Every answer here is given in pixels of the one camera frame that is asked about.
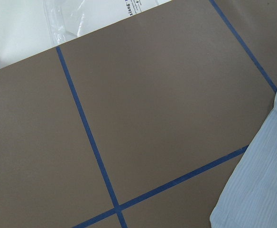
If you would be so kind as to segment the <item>light blue button-up shirt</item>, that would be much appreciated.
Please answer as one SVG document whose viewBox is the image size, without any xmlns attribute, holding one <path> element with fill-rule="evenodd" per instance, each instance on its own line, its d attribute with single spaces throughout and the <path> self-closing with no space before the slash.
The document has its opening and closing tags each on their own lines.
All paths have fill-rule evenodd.
<svg viewBox="0 0 277 228">
<path fill-rule="evenodd" d="M 213 228 L 277 228 L 277 93 L 273 109 L 228 179 Z"/>
</svg>

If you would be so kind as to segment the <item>clear plastic bag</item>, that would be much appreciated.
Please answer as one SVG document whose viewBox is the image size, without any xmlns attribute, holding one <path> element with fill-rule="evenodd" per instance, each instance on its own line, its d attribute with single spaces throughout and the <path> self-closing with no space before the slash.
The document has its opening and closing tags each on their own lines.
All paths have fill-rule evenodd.
<svg viewBox="0 0 277 228">
<path fill-rule="evenodd" d="M 52 45 L 58 46 L 159 6 L 157 0 L 45 0 Z"/>
</svg>

